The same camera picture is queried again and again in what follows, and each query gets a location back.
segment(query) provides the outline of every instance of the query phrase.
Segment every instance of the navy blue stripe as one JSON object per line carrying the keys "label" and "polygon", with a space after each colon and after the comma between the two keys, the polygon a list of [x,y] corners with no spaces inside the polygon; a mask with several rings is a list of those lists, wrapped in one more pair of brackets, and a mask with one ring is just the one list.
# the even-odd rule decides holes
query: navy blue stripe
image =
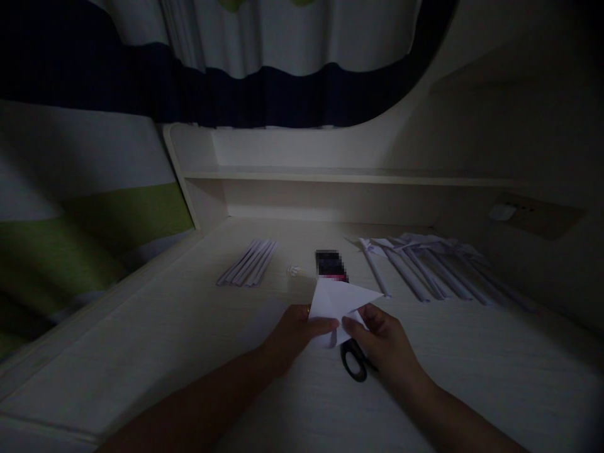
{"label": "navy blue stripe", "polygon": [[388,110],[422,76],[456,0],[424,0],[405,58],[369,72],[335,63],[297,77],[272,67],[244,79],[184,67],[161,43],[122,45],[110,16],[86,0],[20,0],[1,9],[0,98],[147,115],[208,127],[352,126]]}

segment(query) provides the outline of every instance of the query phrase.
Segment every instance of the desk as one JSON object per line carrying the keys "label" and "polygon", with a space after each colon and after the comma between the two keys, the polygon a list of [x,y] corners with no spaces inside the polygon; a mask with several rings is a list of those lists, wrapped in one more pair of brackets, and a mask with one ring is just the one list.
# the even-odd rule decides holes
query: desk
{"label": "desk", "polygon": [[[405,230],[433,232],[228,218],[204,238],[192,233],[3,365],[0,433],[92,451],[140,410],[240,354],[238,333],[269,297],[309,303],[316,249],[339,249],[350,282],[379,291],[350,241]],[[253,238],[279,241],[261,286],[217,287]],[[402,321],[439,385],[534,452],[581,447],[601,402],[598,341],[545,309],[531,315],[477,301],[421,304],[388,261],[376,257],[376,264],[393,295],[376,305]],[[301,266],[307,277],[288,277],[288,265]],[[430,446],[373,377],[359,384],[337,349],[307,349],[217,450],[409,452]]]}

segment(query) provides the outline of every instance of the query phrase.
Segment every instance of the scissors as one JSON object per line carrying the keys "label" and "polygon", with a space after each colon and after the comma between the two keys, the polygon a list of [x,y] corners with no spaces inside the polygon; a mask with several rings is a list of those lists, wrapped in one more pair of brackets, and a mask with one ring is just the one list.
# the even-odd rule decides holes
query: scissors
{"label": "scissors", "polygon": [[[350,367],[348,366],[346,357],[349,352],[352,354],[352,356],[359,365],[359,371],[357,373],[353,373],[350,370]],[[364,382],[365,379],[367,379],[367,368],[365,367],[365,365],[367,365],[373,371],[378,371],[375,365],[371,363],[371,361],[367,357],[365,357],[365,354],[363,354],[361,347],[354,338],[351,338],[350,340],[347,340],[340,345],[340,356],[342,357],[342,363],[344,364],[344,368],[346,368],[346,371],[348,371],[348,374],[350,374],[351,378],[357,382]]]}

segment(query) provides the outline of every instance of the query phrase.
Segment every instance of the black phone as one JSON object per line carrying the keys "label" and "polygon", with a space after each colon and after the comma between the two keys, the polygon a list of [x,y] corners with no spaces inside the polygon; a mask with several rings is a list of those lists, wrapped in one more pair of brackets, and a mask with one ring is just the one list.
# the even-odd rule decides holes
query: black phone
{"label": "black phone", "polygon": [[348,274],[337,250],[317,250],[315,260],[316,273],[320,277],[348,283]]}

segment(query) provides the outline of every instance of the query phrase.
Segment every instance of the person's left hand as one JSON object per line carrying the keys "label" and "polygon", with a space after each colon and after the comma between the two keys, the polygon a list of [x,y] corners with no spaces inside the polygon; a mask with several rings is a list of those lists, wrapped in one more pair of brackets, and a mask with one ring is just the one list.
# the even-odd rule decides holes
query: person's left hand
{"label": "person's left hand", "polygon": [[287,373],[308,342],[335,330],[337,319],[314,318],[308,321],[308,305],[290,305],[258,351],[274,369],[276,376]]}

